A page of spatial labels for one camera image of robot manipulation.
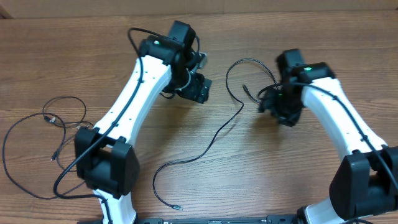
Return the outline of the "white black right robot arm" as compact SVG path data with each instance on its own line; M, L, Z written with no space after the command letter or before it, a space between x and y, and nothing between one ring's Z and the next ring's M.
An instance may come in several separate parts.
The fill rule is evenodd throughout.
M362 119L325 62L305 63L299 49L276 58L280 83L263 88L259 112L270 111L279 124L293 127L308 108L338 151L340 166L328 197L278 223L361 223L397 210L397 148L390 147Z

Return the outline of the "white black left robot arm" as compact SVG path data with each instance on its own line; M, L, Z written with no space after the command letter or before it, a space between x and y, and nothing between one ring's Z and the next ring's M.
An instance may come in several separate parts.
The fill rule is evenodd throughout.
M137 49L131 77L93 128L75 135L76 172L101 204L100 223L134 223L131 190L139 175L134 152L140 128L161 93L204 103L211 80L198 73L207 55L192 44L193 28L175 21L167 35L149 32Z

